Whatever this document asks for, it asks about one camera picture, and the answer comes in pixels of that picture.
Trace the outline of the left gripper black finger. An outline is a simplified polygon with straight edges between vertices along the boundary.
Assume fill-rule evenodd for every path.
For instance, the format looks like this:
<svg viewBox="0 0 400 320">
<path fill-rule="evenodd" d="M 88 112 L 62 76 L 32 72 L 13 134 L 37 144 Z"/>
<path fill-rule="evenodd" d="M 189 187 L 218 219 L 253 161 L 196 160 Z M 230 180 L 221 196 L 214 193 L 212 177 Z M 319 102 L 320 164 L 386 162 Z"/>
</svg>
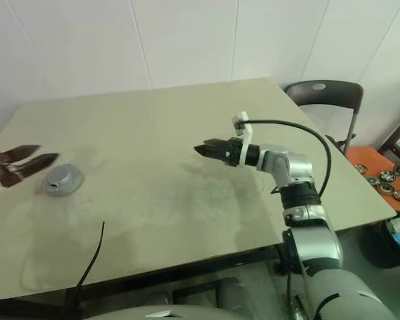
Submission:
<svg viewBox="0 0 400 320">
<path fill-rule="evenodd" d="M 34 157 L 23 164 L 14 165 L 12 184 L 20 183 L 25 178 L 50 167 L 58 157 L 58 153 L 46 153 Z"/>
<path fill-rule="evenodd" d="M 20 145 L 5 152 L 6 163 L 17 163 L 29 158 L 40 148 L 40 145 Z"/>
</svg>

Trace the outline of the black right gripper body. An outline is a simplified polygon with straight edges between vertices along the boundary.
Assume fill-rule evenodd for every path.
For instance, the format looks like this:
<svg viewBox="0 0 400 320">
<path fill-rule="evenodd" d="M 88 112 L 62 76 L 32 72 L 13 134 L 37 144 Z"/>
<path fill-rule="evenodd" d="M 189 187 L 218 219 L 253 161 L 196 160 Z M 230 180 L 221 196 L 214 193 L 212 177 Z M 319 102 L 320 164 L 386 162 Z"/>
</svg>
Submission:
<svg viewBox="0 0 400 320">
<path fill-rule="evenodd" d="M 224 163 L 232 167 L 237 167 L 240 163 L 243 140 L 238 137 L 232 137 L 226 143 Z"/>
</svg>

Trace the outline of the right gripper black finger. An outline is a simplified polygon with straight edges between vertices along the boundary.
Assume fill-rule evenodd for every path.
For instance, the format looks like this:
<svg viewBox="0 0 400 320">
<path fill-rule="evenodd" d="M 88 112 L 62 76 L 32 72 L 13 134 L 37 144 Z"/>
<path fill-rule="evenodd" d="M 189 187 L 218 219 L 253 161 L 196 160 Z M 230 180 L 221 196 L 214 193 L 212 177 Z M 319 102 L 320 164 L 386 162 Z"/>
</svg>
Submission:
<svg viewBox="0 0 400 320">
<path fill-rule="evenodd" d="M 226 162 L 226 150 L 216 145 L 198 145 L 194 150 L 203 157 Z"/>
<path fill-rule="evenodd" d="M 218 139 L 218 138 L 204 140 L 203 144 L 208 149 L 226 149 L 227 148 L 227 141 Z"/>
</svg>

